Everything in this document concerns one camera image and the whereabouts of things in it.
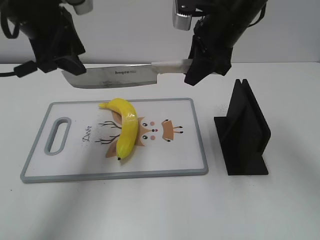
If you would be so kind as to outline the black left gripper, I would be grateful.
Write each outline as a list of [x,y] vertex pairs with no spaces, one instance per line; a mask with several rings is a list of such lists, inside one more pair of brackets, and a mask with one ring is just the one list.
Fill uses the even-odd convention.
[[79,59],[85,48],[76,32],[71,14],[59,4],[20,4],[19,23],[28,37],[35,61],[19,66],[20,73],[62,69],[75,76],[86,68]]

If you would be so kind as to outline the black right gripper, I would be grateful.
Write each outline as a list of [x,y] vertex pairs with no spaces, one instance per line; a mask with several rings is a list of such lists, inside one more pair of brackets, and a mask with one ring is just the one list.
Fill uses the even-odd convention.
[[189,58],[192,63],[184,82],[195,86],[212,73],[226,75],[231,68],[233,48],[225,40],[225,31],[232,19],[230,9],[197,10],[201,12],[193,29]]

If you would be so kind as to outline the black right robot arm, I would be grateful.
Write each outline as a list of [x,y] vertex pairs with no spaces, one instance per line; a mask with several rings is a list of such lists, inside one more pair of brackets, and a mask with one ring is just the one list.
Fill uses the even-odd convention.
[[225,76],[232,67],[234,45],[247,28],[265,16],[265,0],[196,0],[193,17],[198,17],[193,29],[189,52],[191,65],[184,82],[195,86],[210,74]]

